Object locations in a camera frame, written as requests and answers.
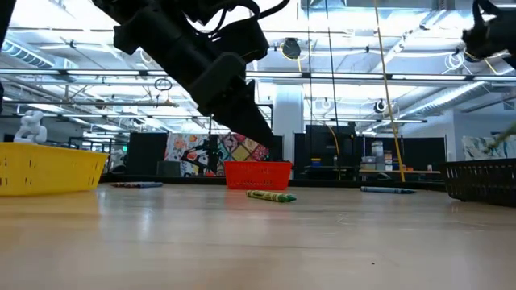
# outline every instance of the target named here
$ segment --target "black robotic arm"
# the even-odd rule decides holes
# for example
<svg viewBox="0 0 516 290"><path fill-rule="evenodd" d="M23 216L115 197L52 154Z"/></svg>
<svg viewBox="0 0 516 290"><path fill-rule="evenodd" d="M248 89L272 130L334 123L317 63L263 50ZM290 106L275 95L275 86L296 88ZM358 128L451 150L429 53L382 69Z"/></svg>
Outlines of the black robotic arm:
<svg viewBox="0 0 516 290"><path fill-rule="evenodd" d="M117 21L114 45L132 54L142 48L183 86L205 116L232 131L273 147L273 133L254 102L255 82L245 80L246 64L267 55L260 18L278 12L289 0L260 13L252 0L93 0ZM253 16L220 29L225 14L237 6ZM223 11L211 33L189 23L207 24Z"/></svg>

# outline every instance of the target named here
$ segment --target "wall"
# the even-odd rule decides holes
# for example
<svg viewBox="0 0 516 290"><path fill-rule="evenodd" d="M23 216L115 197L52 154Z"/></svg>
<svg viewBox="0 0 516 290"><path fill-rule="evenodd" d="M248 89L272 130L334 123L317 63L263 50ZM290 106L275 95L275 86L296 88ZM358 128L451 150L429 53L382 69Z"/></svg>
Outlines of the wall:
<svg viewBox="0 0 516 290"><path fill-rule="evenodd" d="M400 128L403 138L445 138L448 161L456 161L456 138L454 112L447 110L441 116L426 117L427 123L405 124Z"/></svg>
<svg viewBox="0 0 516 290"><path fill-rule="evenodd" d="M19 118L0 119L0 142L3 141L4 134L16 134L20 126L19 122ZM83 133L79 125L71 122L59 122L54 118L44 118L42 124L47 127L48 141L67 143L69 137L81 137Z"/></svg>
<svg viewBox="0 0 516 290"><path fill-rule="evenodd" d="M405 124L400 135L410 137L444 137L447 140L447 160L463 161L464 146L462 138L489 137L493 132L507 129L514 118L500 114L461 113L456 110L445 111L437 117L426 117L428 123Z"/></svg>

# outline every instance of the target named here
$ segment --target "ceiling fixture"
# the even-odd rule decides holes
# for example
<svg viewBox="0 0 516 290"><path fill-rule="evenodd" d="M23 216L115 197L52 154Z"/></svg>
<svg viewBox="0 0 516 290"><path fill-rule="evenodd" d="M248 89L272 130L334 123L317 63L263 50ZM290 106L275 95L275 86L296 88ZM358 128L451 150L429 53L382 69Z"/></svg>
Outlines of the ceiling fixture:
<svg viewBox="0 0 516 290"><path fill-rule="evenodd" d="M329 110L331 108L331 103L328 101L327 97L325 97L324 101L322 102L322 108L325 110Z"/></svg>
<svg viewBox="0 0 516 290"><path fill-rule="evenodd" d="M98 103L98 105L96 105L95 108L97 108L99 110L104 110L106 108L106 106L102 104L102 103L104 103L106 101L104 101L104 100L95 100L95 102Z"/></svg>
<svg viewBox="0 0 516 290"><path fill-rule="evenodd" d="M283 54L291 59L297 60L301 55L301 47L299 47L297 38L286 38L285 42L281 45Z"/></svg>
<svg viewBox="0 0 516 290"><path fill-rule="evenodd" d="M384 100L377 101L374 104L374 108L373 109L378 114L381 114L381 113L385 112L386 106L384 104Z"/></svg>

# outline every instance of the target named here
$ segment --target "white figurine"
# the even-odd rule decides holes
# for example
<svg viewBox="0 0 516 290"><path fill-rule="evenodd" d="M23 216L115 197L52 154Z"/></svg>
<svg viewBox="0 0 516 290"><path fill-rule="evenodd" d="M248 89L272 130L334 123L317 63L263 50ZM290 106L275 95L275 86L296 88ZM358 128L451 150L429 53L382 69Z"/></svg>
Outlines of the white figurine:
<svg viewBox="0 0 516 290"><path fill-rule="evenodd" d="M16 143L37 144L47 141L47 128L41 126L43 112L27 111L22 117L22 126L15 135Z"/></svg>

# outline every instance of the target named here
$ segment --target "colorful mural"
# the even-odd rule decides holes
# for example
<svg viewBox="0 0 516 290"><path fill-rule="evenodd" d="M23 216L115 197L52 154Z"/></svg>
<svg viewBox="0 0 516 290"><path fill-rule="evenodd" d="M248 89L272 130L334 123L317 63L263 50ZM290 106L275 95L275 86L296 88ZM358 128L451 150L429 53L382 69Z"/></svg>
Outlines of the colorful mural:
<svg viewBox="0 0 516 290"><path fill-rule="evenodd" d="M218 135L216 172L208 169L208 135L169 134L165 160L181 162L182 176L224 176L224 161L262 161L268 149L239 135Z"/></svg>
<svg viewBox="0 0 516 290"><path fill-rule="evenodd" d="M505 159L516 158L516 138L511 137L496 149L486 151L486 148L491 143L494 143L495 137L468 137L462 138L464 145L464 154L466 160L491 160L491 159Z"/></svg>

